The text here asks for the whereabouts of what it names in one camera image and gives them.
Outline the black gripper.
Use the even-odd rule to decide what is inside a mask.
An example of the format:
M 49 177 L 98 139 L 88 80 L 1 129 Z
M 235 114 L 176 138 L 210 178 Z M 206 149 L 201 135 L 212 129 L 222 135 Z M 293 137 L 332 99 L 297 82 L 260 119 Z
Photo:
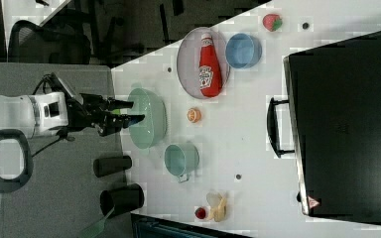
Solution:
M 116 109 L 132 108 L 133 101 L 117 100 L 111 97 L 104 98 L 96 94 L 81 94 L 83 103 L 74 98 L 67 99 L 66 109 L 69 132 L 79 132 L 87 127 L 97 128 L 101 136 L 108 136 L 116 132 L 116 128 L 126 129 L 145 119 L 144 115 L 120 114 L 111 117 L 111 111 Z

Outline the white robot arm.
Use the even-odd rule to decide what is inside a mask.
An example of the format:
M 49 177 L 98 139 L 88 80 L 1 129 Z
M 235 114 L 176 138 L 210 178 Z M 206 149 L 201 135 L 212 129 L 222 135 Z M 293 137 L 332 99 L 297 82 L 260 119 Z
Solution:
M 0 130 L 19 130 L 31 139 L 64 136 L 94 128 L 104 137 L 144 120 L 143 114 L 113 112 L 133 106 L 130 101 L 85 93 L 79 96 L 62 92 L 14 97 L 0 95 Z

